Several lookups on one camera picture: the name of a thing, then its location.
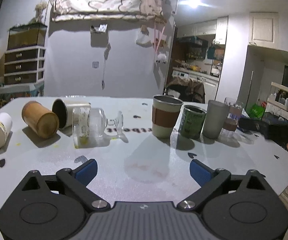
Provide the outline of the steel cup with brown sleeve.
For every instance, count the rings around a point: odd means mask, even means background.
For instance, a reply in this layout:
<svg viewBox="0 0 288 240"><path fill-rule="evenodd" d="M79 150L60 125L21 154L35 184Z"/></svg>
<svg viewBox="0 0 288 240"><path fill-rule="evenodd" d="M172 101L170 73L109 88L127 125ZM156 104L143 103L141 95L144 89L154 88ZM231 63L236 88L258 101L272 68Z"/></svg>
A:
<svg viewBox="0 0 288 240"><path fill-rule="evenodd" d="M152 134L157 138L169 138L177 122L183 101L168 95L153 96Z"/></svg>

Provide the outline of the brown wooden cup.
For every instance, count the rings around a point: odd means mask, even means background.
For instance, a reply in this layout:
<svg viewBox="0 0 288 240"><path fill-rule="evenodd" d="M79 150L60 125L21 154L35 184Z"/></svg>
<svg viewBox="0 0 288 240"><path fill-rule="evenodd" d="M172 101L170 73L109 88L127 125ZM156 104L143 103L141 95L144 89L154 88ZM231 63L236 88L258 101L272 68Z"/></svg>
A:
<svg viewBox="0 0 288 240"><path fill-rule="evenodd" d="M28 127L43 139L53 137L59 129L58 116L37 101L26 103L21 117Z"/></svg>

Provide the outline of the clear glass with brown band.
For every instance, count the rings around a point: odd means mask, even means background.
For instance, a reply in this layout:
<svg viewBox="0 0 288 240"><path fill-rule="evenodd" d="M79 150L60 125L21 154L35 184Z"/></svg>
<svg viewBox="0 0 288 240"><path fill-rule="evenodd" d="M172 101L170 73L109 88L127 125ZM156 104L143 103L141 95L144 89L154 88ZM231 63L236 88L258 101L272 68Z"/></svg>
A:
<svg viewBox="0 0 288 240"><path fill-rule="evenodd" d="M228 105L229 112L224 122L220 135L223 137L231 138L237 129L239 118L244 109L244 103L232 98L225 98L224 103Z"/></svg>

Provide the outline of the clear stemmed glass goblet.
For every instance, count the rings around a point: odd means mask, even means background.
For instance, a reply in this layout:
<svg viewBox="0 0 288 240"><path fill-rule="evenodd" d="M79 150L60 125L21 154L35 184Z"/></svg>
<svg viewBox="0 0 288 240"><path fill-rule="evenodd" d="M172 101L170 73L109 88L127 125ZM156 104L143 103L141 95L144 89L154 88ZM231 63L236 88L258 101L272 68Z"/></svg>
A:
<svg viewBox="0 0 288 240"><path fill-rule="evenodd" d="M118 111L115 119L108 119L102 108L75 107L72 111L72 133L78 138L100 138L108 127L118 135L123 132L123 114Z"/></svg>

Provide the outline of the green tin can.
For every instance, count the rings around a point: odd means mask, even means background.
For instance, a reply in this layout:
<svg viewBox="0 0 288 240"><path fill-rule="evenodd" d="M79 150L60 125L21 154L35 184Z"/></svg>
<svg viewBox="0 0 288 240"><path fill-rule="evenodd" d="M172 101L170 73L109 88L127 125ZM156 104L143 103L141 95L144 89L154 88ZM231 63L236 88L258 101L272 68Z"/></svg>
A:
<svg viewBox="0 0 288 240"><path fill-rule="evenodd" d="M193 105L185 105L179 126L179 133L186 138L199 139L205 121L206 111Z"/></svg>

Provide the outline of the grey frosted tumbler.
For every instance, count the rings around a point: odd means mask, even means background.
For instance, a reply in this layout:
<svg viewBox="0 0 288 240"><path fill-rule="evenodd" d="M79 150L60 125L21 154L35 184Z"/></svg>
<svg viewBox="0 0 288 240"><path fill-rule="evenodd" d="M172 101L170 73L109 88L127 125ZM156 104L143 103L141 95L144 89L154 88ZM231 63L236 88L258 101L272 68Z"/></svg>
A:
<svg viewBox="0 0 288 240"><path fill-rule="evenodd" d="M217 139L227 119L229 106L215 100L209 100L202 134L209 139Z"/></svg>

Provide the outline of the cream mug with black interior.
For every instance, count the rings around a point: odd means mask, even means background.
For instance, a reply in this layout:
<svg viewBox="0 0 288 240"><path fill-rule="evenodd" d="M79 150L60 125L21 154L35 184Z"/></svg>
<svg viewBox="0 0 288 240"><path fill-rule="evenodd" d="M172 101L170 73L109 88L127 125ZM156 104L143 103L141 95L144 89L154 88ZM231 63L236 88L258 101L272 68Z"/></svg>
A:
<svg viewBox="0 0 288 240"><path fill-rule="evenodd" d="M58 98L53 102L52 111L59 119L59 129L64 129L72 125L73 109L77 107L88 107L89 102L76 101L69 98Z"/></svg>

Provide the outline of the chair with brown jacket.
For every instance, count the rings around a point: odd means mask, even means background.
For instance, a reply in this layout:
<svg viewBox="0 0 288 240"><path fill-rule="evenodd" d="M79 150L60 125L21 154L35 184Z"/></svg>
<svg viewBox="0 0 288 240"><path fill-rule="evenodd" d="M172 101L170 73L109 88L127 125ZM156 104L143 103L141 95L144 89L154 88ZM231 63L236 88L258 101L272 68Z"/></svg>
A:
<svg viewBox="0 0 288 240"><path fill-rule="evenodd" d="M205 103L205 89L202 82L183 77L173 77L165 88L170 91L174 90L180 95L178 98L182 101Z"/></svg>

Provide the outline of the teal side table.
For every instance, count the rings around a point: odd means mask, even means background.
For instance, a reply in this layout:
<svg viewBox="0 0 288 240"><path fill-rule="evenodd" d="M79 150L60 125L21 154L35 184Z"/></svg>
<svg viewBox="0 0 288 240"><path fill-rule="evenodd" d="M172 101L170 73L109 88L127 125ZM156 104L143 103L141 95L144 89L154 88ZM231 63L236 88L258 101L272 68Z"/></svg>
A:
<svg viewBox="0 0 288 240"><path fill-rule="evenodd" d="M44 96L44 81L0 87L0 104L23 97Z"/></svg>

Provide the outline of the white black drawer unit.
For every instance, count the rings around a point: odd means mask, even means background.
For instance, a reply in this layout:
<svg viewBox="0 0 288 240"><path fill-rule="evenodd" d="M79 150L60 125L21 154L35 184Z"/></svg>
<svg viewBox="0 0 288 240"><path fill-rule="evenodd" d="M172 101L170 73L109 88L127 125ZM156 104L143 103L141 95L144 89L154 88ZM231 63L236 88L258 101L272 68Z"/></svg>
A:
<svg viewBox="0 0 288 240"><path fill-rule="evenodd" d="M7 50L4 60L5 85L43 81L45 53L46 48L42 46Z"/></svg>

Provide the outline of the small white plush toy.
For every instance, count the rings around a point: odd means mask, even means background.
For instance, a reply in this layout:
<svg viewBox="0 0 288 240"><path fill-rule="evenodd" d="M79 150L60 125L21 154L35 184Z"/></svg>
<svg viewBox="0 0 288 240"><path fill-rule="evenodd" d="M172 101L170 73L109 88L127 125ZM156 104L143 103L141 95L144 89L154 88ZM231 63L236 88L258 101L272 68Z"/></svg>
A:
<svg viewBox="0 0 288 240"><path fill-rule="evenodd" d="M156 58L156 63L167 63L167 56L164 53L159 53Z"/></svg>

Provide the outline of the glass fish tank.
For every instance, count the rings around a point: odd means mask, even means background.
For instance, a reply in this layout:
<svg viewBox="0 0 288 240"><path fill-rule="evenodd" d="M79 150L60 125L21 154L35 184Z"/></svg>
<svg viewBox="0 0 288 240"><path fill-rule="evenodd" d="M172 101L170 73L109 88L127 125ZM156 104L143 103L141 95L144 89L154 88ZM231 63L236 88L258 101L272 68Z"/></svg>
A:
<svg viewBox="0 0 288 240"><path fill-rule="evenodd" d="M44 46L47 25L43 23L31 23L19 25L9 29L7 50L24 47Z"/></svg>

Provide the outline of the dried flower vase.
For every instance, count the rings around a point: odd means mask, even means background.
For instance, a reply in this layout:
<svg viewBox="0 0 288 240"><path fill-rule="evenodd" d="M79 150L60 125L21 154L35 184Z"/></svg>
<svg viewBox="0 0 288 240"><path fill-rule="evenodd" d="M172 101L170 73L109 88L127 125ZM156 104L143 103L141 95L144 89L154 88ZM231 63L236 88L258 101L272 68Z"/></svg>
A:
<svg viewBox="0 0 288 240"><path fill-rule="evenodd" d="M47 8L47 1L40 1L34 8L36 22L41 22L43 18L43 12Z"/></svg>

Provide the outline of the cartoon patterned hanging cloth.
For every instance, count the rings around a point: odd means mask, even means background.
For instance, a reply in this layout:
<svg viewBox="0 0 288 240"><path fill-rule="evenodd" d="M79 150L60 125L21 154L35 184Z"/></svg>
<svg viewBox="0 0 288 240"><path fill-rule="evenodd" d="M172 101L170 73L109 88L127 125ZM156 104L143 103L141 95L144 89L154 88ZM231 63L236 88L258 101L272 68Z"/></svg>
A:
<svg viewBox="0 0 288 240"><path fill-rule="evenodd" d="M164 23L163 0L50 0L52 20L154 20Z"/></svg>

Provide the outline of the white plastic bag on wall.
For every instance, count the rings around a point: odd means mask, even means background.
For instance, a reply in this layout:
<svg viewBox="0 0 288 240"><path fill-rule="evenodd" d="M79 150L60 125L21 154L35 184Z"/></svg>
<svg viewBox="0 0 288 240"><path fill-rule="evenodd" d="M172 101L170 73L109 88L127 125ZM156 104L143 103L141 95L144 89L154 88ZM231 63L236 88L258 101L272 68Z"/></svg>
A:
<svg viewBox="0 0 288 240"><path fill-rule="evenodd" d="M141 47L151 47L152 43L151 43L151 39L149 37L149 31L145 30L145 31L139 31L139 33L137 34L137 38L135 43Z"/></svg>

